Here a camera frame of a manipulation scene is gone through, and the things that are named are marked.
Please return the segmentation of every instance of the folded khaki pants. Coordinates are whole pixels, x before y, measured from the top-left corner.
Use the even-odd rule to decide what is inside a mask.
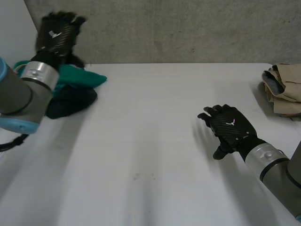
[[[262,80],[268,100],[274,103],[274,113],[301,113],[301,65],[274,65],[263,72]]]

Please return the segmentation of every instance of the green fabric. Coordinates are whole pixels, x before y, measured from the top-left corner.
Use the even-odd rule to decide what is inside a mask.
[[[29,61],[19,61],[15,63],[14,69],[20,65],[27,64]],[[18,75],[21,76],[25,67],[18,70]],[[72,65],[62,65],[60,67],[60,77],[58,79],[54,96],[57,96],[60,90],[66,85],[71,85],[74,88],[96,88],[103,84],[107,77],[96,74],[94,72],[85,71],[82,68],[77,68]]]

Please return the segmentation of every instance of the concrete wall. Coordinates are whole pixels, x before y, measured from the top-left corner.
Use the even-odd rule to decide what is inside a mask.
[[[51,10],[85,15],[88,63],[289,62],[301,58],[300,0],[25,0],[36,26]]]

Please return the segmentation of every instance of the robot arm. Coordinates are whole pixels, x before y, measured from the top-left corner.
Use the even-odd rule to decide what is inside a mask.
[[[59,78],[59,68],[72,57],[85,18],[74,13],[50,13],[42,19],[36,40],[37,55],[19,78],[0,58],[0,127],[35,133],[45,115]]]
[[[301,142],[291,160],[265,143],[246,156],[246,165],[301,223]]]
[[[19,78],[3,59],[0,64],[0,127],[35,133],[52,98],[58,71],[46,63],[31,61]]]
[[[235,107],[206,107],[198,117],[219,138],[213,155],[220,160],[239,152],[246,165],[301,223],[301,142],[291,160],[280,150],[257,137],[251,123]]]

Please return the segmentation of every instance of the white table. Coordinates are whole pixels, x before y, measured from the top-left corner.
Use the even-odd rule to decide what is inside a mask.
[[[39,131],[0,162],[1,226],[297,226],[203,107],[236,106],[260,138],[292,156],[301,127],[257,89],[268,64],[90,65],[97,102]],[[2,140],[7,141],[4,131]]]

